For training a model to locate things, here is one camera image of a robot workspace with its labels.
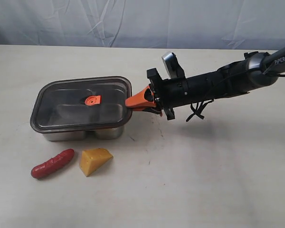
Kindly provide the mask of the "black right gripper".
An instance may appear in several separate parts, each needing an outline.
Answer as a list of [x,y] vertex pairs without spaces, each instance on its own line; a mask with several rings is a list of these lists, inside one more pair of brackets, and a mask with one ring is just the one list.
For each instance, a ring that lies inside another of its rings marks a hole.
[[126,107],[133,107],[133,111],[149,112],[162,116],[165,112],[168,120],[175,118],[174,108],[188,104],[188,82],[184,70],[178,68],[176,76],[162,79],[156,68],[147,70],[150,86],[126,99]]

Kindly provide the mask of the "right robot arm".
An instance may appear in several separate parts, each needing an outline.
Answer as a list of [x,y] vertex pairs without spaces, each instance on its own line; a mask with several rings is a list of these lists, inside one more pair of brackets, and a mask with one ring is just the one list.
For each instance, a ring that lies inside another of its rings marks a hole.
[[216,99],[248,94],[250,91],[271,86],[285,77],[285,48],[269,54],[246,52],[244,60],[236,61],[216,71],[186,77],[173,52],[162,56],[169,75],[162,79],[156,68],[147,70],[150,83],[141,92],[126,99],[126,107],[175,118],[174,108],[189,105],[192,114],[204,119],[202,111]]

